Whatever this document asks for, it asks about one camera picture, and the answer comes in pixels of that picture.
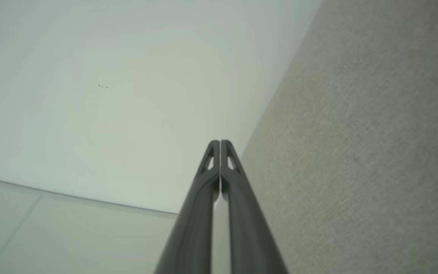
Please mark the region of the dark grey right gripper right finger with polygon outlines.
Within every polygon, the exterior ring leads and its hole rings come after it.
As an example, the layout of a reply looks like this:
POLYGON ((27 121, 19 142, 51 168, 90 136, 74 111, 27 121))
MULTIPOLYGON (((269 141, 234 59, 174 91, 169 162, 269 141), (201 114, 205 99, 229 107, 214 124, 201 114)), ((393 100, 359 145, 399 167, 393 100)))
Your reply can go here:
POLYGON ((231 273, 286 274, 287 268, 229 140, 221 141, 221 178, 229 203, 231 273))

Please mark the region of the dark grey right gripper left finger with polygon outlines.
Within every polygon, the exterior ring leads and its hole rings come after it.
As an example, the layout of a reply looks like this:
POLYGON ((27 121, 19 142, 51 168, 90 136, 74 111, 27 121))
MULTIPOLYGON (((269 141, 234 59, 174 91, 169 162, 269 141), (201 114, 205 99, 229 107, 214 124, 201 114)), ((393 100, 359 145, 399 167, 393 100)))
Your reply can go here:
POLYGON ((209 143, 175 221, 155 274, 209 274, 214 188, 219 184, 220 142, 209 143))

